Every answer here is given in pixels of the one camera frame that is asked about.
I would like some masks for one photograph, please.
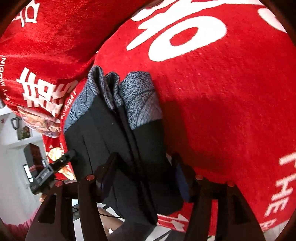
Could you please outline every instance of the folded black garment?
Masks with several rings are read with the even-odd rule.
[[[67,148],[79,181],[118,152],[123,161],[104,203],[138,223],[156,224],[157,213],[180,210],[183,200],[166,159],[162,113],[147,72],[132,72],[119,82],[94,66],[65,120]]]

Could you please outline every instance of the pink sweater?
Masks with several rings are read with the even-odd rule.
[[[18,241],[24,241],[29,227],[31,226],[33,219],[37,213],[38,209],[33,213],[29,220],[25,221],[23,224],[19,225],[12,225],[12,224],[5,224],[8,228],[9,232],[13,235],[13,237]]]

